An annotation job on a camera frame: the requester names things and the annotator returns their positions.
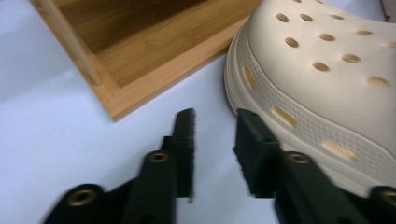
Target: white table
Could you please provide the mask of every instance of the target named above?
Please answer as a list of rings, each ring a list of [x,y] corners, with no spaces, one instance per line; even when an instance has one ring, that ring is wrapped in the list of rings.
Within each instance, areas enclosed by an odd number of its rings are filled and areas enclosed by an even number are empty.
[[[135,177],[189,107],[197,115],[196,197],[177,200],[178,223],[276,223],[273,201],[249,197],[233,154],[224,62],[225,55],[114,123],[31,4],[0,0],[0,223],[41,223],[76,185],[110,190]]]

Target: brass grommet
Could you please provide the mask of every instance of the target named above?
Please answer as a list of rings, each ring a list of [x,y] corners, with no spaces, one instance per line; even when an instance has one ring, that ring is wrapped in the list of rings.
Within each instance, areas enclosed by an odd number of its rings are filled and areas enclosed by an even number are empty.
[[[394,191],[384,191],[381,193],[382,199],[393,206],[396,206],[396,192]]]
[[[309,158],[307,156],[296,153],[289,154],[289,160],[300,164],[309,163]]]
[[[82,189],[70,195],[67,204],[70,206],[82,206],[95,200],[97,194],[92,189]]]
[[[149,157],[152,162],[163,162],[169,160],[169,156],[165,153],[154,153]]]

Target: bamboo tray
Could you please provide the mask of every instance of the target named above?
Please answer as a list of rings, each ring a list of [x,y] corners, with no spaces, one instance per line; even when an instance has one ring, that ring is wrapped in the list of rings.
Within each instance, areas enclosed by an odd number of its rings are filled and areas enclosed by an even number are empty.
[[[32,0],[121,119],[224,53],[261,0]]]

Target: rubber shoe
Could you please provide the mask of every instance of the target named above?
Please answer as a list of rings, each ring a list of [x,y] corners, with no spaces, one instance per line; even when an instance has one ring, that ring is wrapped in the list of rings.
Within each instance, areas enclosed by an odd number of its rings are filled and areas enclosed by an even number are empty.
[[[264,0],[230,47],[233,110],[259,114],[337,186],[396,187],[396,24],[316,0]]]

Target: hole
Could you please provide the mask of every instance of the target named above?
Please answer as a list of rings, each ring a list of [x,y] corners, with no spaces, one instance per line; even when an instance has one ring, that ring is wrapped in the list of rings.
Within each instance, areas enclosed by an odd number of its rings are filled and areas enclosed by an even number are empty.
[[[312,64],[316,69],[318,69],[319,71],[321,71],[321,72],[328,72],[330,69],[329,69],[329,67],[326,65],[326,64],[324,64],[324,63],[318,63],[318,62],[315,62],[315,63],[313,63]]]
[[[372,87],[378,87],[378,88],[389,87],[389,83],[382,77],[369,77],[367,83]]]
[[[67,199],[67,204],[70,206],[82,206],[93,202],[96,198],[96,192],[91,189],[83,189],[70,195]]]
[[[330,152],[334,153],[335,155],[347,159],[349,161],[355,161],[358,159],[358,155],[347,147],[343,147],[340,144],[326,139],[322,142],[322,146],[329,150]]]
[[[390,49],[396,49],[396,42],[388,44],[388,48]]]
[[[338,217],[337,223],[338,224],[353,224],[353,222],[347,217]]]
[[[371,31],[365,31],[365,30],[359,30],[357,32],[355,32],[357,35],[372,35],[373,32]]]
[[[280,107],[273,107],[271,112],[290,128],[294,128],[297,125],[297,120]]]
[[[285,16],[284,14],[282,14],[282,13],[278,13],[276,15],[276,17],[277,17],[278,20],[283,21],[283,22],[288,22],[289,21],[289,18],[287,16]]]
[[[344,19],[344,17],[339,16],[339,15],[335,15],[335,14],[331,14],[330,16],[335,18],[336,20],[343,20]]]
[[[152,162],[163,162],[169,159],[168,155],[164,153],[154,153],[150,156]]]
[[[301,19],[303,19],[304,21],[313,21],[314,19],[312,19],[312,17],[306,15],[306,14],[300,14]]]
[[[289,154],[289,160],[300,164],[309,163],[308,157],[302,154]]]
[[[392,206],[396,206],[396,192],[387,190],[382,192],[381,196],[385,202],[390,203]]]
[[[286,38],[285,39],[285,42],[289,45],[289,46],[291,46],[292,48],[298,48],[298,42],[295,40],[295,39],[293,39],[293,38],[291,38],[291,37],[288,37],[288,38]]]
[[[152,224],[155,222],[155,216],[152,214],[145,214],[137,219],[138,224]]]
[[[320,39],[325,40],[325,41],[334,41],[335,38],[332,35],[328,35],[328,34],[321,34]]]
[[[347,63],[358,63],[361,61],[361,59],[353,54],[345,54],[343,55],[343,60]]]
[[[256,78],[254,78],[253,73],[251,72],[250,68],[248,66],[244,67],[244,74],[245,78],[247,80],[247,83],[250,85],[251,89],[256,88]]]

